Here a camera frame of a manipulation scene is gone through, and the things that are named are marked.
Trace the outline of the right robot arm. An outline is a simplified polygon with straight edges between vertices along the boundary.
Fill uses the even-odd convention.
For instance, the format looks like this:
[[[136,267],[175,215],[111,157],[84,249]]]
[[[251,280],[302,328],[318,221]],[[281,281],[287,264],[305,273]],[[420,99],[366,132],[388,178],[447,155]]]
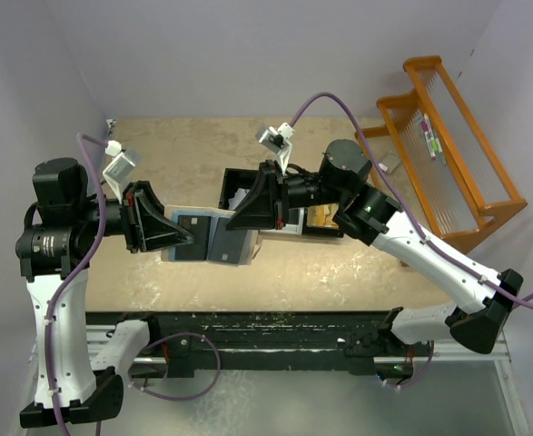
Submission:
[[[316,173],[285,175],[267,160],[226,228],[280,230],[293,209],[335,204],[332,220],[341,232],[407,264],[451,299],[423,309],[391,310],[379,335],[383,351],[400,355],[417,342],[453,339],[473,352],[491,353],[522,276],[476,263],[423,227],[415,228],[397,201],[368,183],[371,168],[360,146],[347,139],[327,146]]]

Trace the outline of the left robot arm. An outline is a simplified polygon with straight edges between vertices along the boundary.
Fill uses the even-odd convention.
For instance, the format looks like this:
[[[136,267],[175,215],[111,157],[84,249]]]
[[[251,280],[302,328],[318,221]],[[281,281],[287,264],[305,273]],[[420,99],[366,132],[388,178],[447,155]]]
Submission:
[[[162,347],[158,321],[140,315],[117,323],[94,358],[88,351],[85,295],[90,260],[102,239],[121,235],[130,253],[193,241],[165,217],[148,182],[130,181],[138,161],[121,153],[104,168],[102,178],[115,195],[105,203],[88,194],[87,171],[75,159],[53,159],[35,168],[36,201],[15,246],[35,310],[38,353],[35,396],[19,415],[24,429],[116,417],[133,359]]]

